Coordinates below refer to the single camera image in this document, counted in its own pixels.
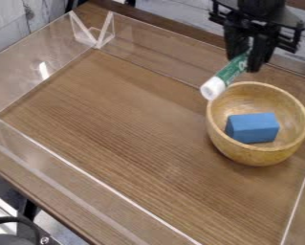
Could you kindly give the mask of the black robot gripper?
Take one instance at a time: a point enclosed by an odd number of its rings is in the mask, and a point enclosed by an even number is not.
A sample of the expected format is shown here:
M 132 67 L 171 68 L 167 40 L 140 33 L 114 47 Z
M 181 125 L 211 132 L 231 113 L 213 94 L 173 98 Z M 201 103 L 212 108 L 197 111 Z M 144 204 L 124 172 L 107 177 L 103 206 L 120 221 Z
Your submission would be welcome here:
M 305 21 L 291 11 L 287 0 L 211 0 L 209 20 L 224 28 L 228 60 L 249 50 L 248 73 L 256 73 L 280 48 L 299 49 Z

